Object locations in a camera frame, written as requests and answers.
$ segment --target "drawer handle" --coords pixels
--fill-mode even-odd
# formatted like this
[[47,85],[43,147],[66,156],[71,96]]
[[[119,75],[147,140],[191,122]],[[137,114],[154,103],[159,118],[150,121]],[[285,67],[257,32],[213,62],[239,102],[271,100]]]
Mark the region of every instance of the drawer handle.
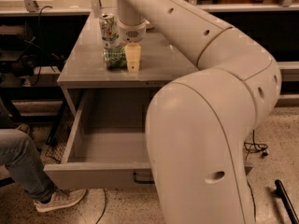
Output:
[[140,181],[140,180],[137,180],[137,173],[133,173],[133,180],[137,184],[155,184],[154,181]]

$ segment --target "person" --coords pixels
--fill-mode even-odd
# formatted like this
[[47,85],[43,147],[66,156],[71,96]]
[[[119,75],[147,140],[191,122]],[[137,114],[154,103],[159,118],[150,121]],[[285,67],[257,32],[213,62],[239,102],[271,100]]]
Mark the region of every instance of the person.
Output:
[[11,178],[34,200],[38,212],[49,212],[77,204],[86,190],[66,193],[55,187],[43,170],[36,145],[28,135],[29,129],[24,124],[14,128],[0,99],[0,165],[5,165]]

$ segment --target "silver can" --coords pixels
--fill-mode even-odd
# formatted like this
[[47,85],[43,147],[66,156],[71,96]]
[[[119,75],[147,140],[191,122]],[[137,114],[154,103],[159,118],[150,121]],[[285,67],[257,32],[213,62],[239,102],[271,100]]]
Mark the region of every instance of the silver can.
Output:
[[117,20],[113,14],[102,14],[100,27],[105,48],[116,48],[120,44]]

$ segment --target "black rod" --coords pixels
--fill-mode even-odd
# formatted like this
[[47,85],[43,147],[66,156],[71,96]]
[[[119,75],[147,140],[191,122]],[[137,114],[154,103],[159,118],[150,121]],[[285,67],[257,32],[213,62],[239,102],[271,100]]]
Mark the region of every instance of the black rod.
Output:
[[275,185],[277,186],[276,194],[282,199],[292,224],[299,224],[298,217],[292,207],[292,203],[288,197],[287,191],[283,187],[282,182],[280,180],[276,180]]

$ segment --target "blue jeans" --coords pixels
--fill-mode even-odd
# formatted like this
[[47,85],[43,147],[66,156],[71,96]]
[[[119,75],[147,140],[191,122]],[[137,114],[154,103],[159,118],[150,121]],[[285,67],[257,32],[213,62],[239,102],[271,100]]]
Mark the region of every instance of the blue jeans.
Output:
[[34,141],[13,125],[0,99],[0,165],[34,200],[44,202],[54,192],[54,184],[44,173]]

